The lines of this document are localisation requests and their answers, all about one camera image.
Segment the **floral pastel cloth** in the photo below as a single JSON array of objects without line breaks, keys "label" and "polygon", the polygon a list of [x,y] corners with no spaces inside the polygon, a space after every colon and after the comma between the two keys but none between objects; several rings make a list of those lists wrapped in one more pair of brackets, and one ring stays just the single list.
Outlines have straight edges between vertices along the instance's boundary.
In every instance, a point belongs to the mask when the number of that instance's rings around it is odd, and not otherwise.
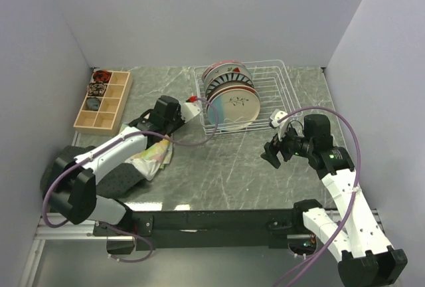
[{"label": "floral pastel cloth", "polygon": [[161,163],[160,168],[171,163],[173,155],[173,144],[168,140],[161,140],[143,152],[137,153],[126,160],[126,163],[137,163],[139,161],[154,160]]}]

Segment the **cream blue plate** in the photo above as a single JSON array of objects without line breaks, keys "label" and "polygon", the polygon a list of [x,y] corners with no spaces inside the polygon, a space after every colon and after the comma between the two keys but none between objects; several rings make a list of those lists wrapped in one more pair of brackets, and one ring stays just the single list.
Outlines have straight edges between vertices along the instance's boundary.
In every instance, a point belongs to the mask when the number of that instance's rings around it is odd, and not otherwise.
[{"label": "cream blue plate", "polygon": [[258,94],[245,90],[220,93],[207,105],[207,118],[211,125],[218,124],[224,131],[236,131],[248,127],[261,110]]}]

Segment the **red teal floral plate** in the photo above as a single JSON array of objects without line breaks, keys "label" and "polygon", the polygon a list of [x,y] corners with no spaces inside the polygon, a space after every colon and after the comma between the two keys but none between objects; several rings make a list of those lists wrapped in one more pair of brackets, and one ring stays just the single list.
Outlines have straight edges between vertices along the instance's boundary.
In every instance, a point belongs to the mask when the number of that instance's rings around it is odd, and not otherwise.
[{"label": "red teal floral plate", "polygon": [[207,100],[212,102],[213,98],[218,96],[220,93],[233,91],[233,90],[245,90],[245,91],[249,91],[251,93],[257,94],[257,91],[253,87],[250,87],[247,85],[243,85],[243,84],[233,84],[231,86],[221,85],[218,87],[216,91],[210,93]]}]

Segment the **watermelon pattern plate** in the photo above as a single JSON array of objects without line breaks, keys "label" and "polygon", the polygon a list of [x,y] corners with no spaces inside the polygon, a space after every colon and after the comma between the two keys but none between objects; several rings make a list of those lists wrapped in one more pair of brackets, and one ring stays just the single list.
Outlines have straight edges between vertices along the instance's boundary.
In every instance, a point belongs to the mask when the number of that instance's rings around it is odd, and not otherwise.
[{"label": "watermelon pattern plate", "polygon": [[245,74],[250,73],[250,71],[242,65],[238,65],[236,63],[227,63],[222,64],[220,66],[217,66],[216,68],[212,69],[206,76],[202,75],[203,81],[205,81],[207,78],[214,78],[217,74],[223,74],[226,72],[243,72]]}]

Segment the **blue striped white plate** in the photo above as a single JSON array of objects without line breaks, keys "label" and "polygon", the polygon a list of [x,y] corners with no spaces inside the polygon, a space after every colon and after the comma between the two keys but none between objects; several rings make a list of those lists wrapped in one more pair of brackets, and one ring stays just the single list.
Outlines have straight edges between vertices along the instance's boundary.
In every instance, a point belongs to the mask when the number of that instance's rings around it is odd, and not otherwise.
[{"label": "blue striped white plate", "polygon": [[225,84],[227,82],[241,82],[250,87],[254,87],[250,73],[245,74],[243,72],[226,72],[223,74],[217,74],[209,82],[204,81],[204,91],[209,93],[221,84]]}]

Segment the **maroon rim beige plate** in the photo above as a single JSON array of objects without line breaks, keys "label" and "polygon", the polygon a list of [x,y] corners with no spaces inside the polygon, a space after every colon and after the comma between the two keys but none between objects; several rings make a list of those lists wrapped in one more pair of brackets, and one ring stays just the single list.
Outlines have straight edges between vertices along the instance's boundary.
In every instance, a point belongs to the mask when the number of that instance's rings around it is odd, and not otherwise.
[{"label": "maroon rim beige plate", "polygon": [[228,88],[230,86],[235,86],[235,85],[242,85],[242,86],[249,86],[251,88],[254,87],[253,83],[251,82],[243,82],[243,81],[228,81],[225,82],[223,84],[218,85],[217,87],[210,89],[207,93],[206,93],[206,97],[207,99],[209,99],[215,92],[217,92],[220,88]]}]

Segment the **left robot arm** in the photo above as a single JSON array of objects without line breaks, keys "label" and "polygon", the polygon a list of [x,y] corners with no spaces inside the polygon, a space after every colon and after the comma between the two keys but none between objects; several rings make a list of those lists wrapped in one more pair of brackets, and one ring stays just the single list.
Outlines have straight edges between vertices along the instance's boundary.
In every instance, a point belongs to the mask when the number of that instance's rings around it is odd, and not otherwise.
[{"label": "left robot arm", "polygon": [[45,223],[55,226],[47,217],[47,209],[52,207],[74,225],[92,220],[109,224],[117,235],[129,233],[134,224],[133,211],[116,199],[99,195],[97,184],[125,160],[160,142],[164,136],[171,136],[200,113],[195,103],[180,103],[173,97],[161,96],[154,108],[132,120],[106,143],[76,157],[57,157],[43,194]]}]

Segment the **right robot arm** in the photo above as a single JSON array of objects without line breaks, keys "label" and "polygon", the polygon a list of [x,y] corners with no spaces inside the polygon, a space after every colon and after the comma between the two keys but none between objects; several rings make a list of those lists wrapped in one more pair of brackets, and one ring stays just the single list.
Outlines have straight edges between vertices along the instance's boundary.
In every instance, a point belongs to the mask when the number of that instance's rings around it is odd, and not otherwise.
[{"label": "right robot arm", "polygon": [[312,200],[294,205],[292,227],[299,233],[312,232],[337,261],[344,286],[389,286],[394,284],[408,263],[402,249],[387,239],[367,203],[355,165],[347,150],[333,144],[331,125],[323,114],[304,118],[303,135],[290,126],[289,116],[275,110],[269,118],[277,133],[264,146],[262,159],[279,168],[293,156],[308,160],[331,194],[341,215],[333,221],[325,209]]}]

